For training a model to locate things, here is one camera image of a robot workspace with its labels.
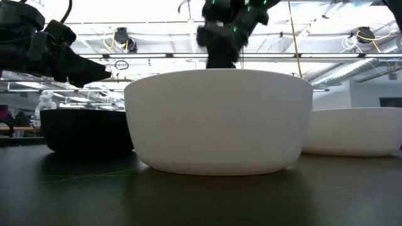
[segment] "table surface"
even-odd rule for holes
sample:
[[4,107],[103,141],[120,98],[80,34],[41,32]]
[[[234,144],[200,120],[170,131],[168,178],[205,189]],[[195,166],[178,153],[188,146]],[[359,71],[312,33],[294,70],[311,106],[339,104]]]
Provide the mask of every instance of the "table surface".
[[135,152],[66,159],[46,146],[0,149],[0,225],[398,225],[402,155],[303,154],[260,176],[153,170]]

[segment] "wall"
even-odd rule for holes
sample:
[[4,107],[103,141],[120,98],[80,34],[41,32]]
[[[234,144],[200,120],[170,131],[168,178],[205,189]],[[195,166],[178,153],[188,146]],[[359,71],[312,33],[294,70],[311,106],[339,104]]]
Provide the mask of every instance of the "wall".
[[380,107],[380,98],[402,97],[402,81],[389,80],[388,76],[356,83],[350,81],[352,107]]
[[329,87],[329,92],[314,92],[313,109],[341,109],[352,107],[350,99],[349,81],[342,82],[342,85]]

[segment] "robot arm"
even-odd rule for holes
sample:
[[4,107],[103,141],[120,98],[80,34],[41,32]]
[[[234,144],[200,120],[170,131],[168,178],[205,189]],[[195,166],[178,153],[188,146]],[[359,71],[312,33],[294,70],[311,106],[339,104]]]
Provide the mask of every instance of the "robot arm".
[[207,68],[234,68],[240,50],[258,23],[268,24],[267,10],[280,0],[206,0],[205,25],[197,30],[197,43],[208,51]]

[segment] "ceiling pipe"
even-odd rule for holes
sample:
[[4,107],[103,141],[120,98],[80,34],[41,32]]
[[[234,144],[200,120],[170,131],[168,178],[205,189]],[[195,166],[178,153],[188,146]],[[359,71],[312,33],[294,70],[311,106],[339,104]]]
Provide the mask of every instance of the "ceiling pipe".
[[[401,52],[402,37],[397,37],[381,45],[380,49],[383,53]],[[362,72],[366,72],[372,68],[376,68],[380,66],[380,64],[381,61],[375,58],[367,58],[355,63],[345,63],[319,76],[318,78],[312,81],[312,85],[314,87],[319,87],[323,85],[328,86],[335,83],[339,83],[344,80],[347,80],[348,78],[356,76]]]

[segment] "light fixture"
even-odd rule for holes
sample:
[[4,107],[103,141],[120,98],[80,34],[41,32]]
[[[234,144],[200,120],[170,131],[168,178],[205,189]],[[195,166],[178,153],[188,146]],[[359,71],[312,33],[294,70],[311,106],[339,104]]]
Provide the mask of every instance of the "light fixture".
[[82,90],[78,90],[78,92],[107,92],[107,91],[109,91],[109,90],[101,90],[101,89],[97,89],[97,90],[95,90],[95,89],[82,89]]
[[208,54],[206,53],[176,53],[173,54],[174,58],[207,58]]
[[359,54],[349,54],[349,53],[339,53],[339,54],[301,54],[302,58],[354,58],[358,57]]
[[70,104],[63,104],[60,103],[60,107],[62,108],[84,108],[84,105],[70,105]]
[[8,92],[39,92],[39,90],[7,90]]
[[69,99],[79,101],[79,102],[89,102],[89,99],[83,98],[83,97],[69,97]]
[[88,59],[100,59],[103,58],[101,54],[81,54],[80,57],[88,58]]
[[315,89],[314,92],[328,92],[329,89]]
[[245,58],[293,58],[296,55],[294,53],[282,54],[282,53],[245,53]]
[[40,85],[37,82],[16,82],[18,85],[24,85],[26,87],[31,87],[31,88],[37,88],[37,89],[43,89],[44,86]]
[[75,90],[43,90],[49,92],[75,92]]
[[65,98],[65,96],[63,96],[63,95],[60,95],[60,94],[53,94],[53,95],[55,95],[56,97],[61,97],[61,98]]
[[107,109],[107,110],[113,110],[113,109],[114,109],[112,106],[109,106],[109,105],[107,105],[107,106],[101,106],[101,108]]
[[395,54],[395,53],[380,53],[380,54],[366,54],[366,57],[402,57],[402,54]]
[[122,59],[130,59],[130,58],[166,58],[166,54],[144,54],[144,53],[133,53],[133,54],[110,54],[109,58],[122,58]]

